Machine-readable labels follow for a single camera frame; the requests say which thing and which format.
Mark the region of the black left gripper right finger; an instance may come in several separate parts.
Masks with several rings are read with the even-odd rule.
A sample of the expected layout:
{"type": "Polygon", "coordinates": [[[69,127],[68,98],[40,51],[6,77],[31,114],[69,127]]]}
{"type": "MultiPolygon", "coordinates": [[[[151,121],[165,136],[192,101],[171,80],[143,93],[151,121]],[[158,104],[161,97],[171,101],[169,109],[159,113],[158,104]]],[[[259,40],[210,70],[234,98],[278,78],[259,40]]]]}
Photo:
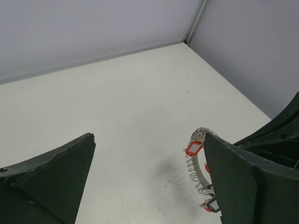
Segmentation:
{"type": "Polygon", "coordinates": [[[213,134],[204,141],[223,224],[297,224],[299,171],[226,142],[213,134]]]}

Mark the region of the red tag key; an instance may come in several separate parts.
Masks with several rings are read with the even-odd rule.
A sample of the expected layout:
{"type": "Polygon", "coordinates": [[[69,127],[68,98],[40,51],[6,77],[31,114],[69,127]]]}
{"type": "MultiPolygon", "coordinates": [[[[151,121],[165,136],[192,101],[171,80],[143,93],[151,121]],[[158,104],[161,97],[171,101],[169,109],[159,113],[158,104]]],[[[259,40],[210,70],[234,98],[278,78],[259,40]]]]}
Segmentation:
{"type": "Polygon", "coordinates": [[[201,208],[205,209],[207,212],[212,212],[208,206],[206,205],[206,201],[199,205],[201,208]]]}

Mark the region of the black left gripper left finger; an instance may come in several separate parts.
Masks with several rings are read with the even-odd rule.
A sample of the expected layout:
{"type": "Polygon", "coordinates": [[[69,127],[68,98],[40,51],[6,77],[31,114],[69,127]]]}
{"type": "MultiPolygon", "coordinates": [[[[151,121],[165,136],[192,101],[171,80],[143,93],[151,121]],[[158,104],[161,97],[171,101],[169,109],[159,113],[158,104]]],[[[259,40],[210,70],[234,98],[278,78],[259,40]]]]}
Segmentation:
{"type": "Polygon", "coordinates": [[[0,169],[2,224],[73,224],[95,151],[92,133],[0,169]]]}

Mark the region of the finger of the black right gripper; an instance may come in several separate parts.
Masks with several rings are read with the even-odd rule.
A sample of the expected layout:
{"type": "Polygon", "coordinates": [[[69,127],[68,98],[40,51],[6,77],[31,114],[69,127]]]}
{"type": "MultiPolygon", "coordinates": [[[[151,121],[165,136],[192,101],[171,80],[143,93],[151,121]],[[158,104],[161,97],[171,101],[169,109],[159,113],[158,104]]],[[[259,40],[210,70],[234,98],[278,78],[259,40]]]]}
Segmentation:
{"type": "Polygon", "coordinates": [[[283,127],[238,147],[286,167],[299,167],[298,126],[283,127]]]}
{"type": "Polygon", "coordinates": [[[246,142],[255,140],[257,138],[263,137],[267,134],[270,134],[274,131],[277,131],[289,123],[291,123],[295,118],[299,116],[299,93],[297,92],[291,102],[287,107],[269,123],[261,127],[259,130],[253,134],[247,136],[246,138],[234,143],[234,146],[240,146],[246,142]]]}

